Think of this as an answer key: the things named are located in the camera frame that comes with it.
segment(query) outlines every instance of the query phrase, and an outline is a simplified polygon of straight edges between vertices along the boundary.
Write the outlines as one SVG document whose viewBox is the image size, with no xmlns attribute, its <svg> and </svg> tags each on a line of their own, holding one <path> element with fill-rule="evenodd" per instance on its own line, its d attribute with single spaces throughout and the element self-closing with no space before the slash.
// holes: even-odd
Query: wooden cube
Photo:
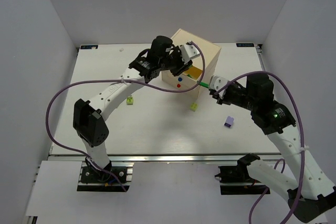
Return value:
<svg viewBox="0 0 336 224">
<path fill-rule="evenodd" d="M 205 74 L 202 82 L 209 84 L 210 78 L 215 72 L 221 47 L 182 29 L 179 29 L 173 35 L 172 40 L 176 46 L 183 45 L 191 40 L 198 45 L 205 57 Z M 197 83 L 197 80 L 201 77 L 201 74 L 202 58 L 198 57 L 193 60 L 192 67 L 188 69 L 188 71 L 182 73 L 180 76 L 175 77 L 169 71 L 163 71 L 162 80 L 177 89 L 183 90 L 194 86 Z M 206 88 L 198 86 L 186 94 L 190 95 L 194 98 L 194 100 L 196 100 L 204 90 L 206 90 Z"/>
</svg>

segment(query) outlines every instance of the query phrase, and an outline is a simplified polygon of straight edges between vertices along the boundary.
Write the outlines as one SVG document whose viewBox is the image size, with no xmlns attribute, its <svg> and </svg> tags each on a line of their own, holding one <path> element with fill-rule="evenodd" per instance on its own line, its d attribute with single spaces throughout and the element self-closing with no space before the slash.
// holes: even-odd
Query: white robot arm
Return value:
<svg viewBox="0 0 336 224">
<path fill-rule="evenodd" d="M 210 94 L 218 104 L 234 104 L 251 111 L 252 120 L 279 149 L 295 179 L 274 170 L 257 155 L 248 154 L 238 161 L 237 172 L 245 178 L 256 179 L 274 190 L 289 207 L 297 195 L 300 177 L 301 152 L 305 151 L 303 186 L 295 216 L 304 223 L 336 205 L 335 184 L 324 174 L 308 148 L 301 148 L 300 133 L 296 122 L 283 105 L 274 100 L 273 82 L 267 74 L 260 73 L 247 77 L 246 88 L 233 83 L 216 94 L 228 80 L 213 76 Z M 227 174 L 216 175 L 225 181 Z"/>
<path fill-rule="evenodd" d="M 127 80 L 148 83 L 163 70 L 169 70 L 174 76 L 178 76 L 186 71 L 192 65 L 192 60 L 198 56 L 200 52 L 189 42 L 174 46 L 171 39 L 157 36 L 151 48 L 140 52 L 129 64 L 119 78 L 120 83 L 111 84 L 86 102 L 79 99 L 75 103 L 73 126 L 82 138 L 92 161 L 105 170 L 111 168 L 104 143 L 109 135 L 105 121 L 121 102 L 143 87 L 138 83 L 128 83 Z"/>
</svg>

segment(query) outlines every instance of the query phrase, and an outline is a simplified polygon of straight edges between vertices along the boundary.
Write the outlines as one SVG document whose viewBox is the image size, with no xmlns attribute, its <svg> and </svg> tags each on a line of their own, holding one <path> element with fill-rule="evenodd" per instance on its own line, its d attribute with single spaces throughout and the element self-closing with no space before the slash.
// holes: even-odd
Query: white tabletop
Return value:
<svg viewBox="0 0 336 224">
<path fill-rule="evenodd" d="M 242 73 L 261 70 L 256 49 L 222 47 L 215 74 L 232 79 Z M 116 79 L 150 44 L 99 45 L 98 49 L 79 50 L 71 83 L 92 79 Z M 171 88 L 158 77 L 151 84 Z M 55 137 L 61 143 L 85 150 L 72 128 L 74 103 L 89 100 L 108 84 L 85 84 L 69 90 Z M 107 120 L 110 130 L 106 140 L 108 154 L 246 154 L 279 153 L 271 141 L 253 123 L 249 111 L 234 105 L 218 105 L 202 93 L 196 112 L 186 94 L 171 94 L 144 87 L 133 94 L 134 105 L 123 102 Z M 223 124 L 235 118 L 231 129 Z M 73 154 L 54 146 L 52 154 Z"/>
</svg>

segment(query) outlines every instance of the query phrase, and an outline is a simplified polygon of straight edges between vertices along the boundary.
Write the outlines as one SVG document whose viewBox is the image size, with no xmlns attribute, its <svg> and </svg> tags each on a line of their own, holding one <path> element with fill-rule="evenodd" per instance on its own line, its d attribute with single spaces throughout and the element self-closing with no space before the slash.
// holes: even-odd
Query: purple block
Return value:
<svg viewBox="0 0 336 224">
<path fill-rule="evenodd" d="M 234 121 L 234 118 L 232 118 L 231 116 L 228 116 L 224 123 L 224 126 L 231 128 L 231 126 L 233 125 L 233 121 Z"/>
</svg>

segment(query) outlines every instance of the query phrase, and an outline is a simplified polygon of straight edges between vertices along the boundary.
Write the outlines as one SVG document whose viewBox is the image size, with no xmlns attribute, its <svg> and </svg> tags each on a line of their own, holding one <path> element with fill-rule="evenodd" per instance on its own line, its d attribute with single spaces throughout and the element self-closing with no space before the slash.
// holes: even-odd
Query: small yellow cube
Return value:
<svg viewBox="0 0 336 224">
<path fill-rule="evenodd" d="M 127 97 L 126 104 L 133 105 L 133 97 Z"/>
<path fill-rule="evenodd" d="M 197 110 L 197 107 L 198 107 L 197 103 L 194 102 L 190 105 L 190 109 L 194 112 Z"/>
</svg>

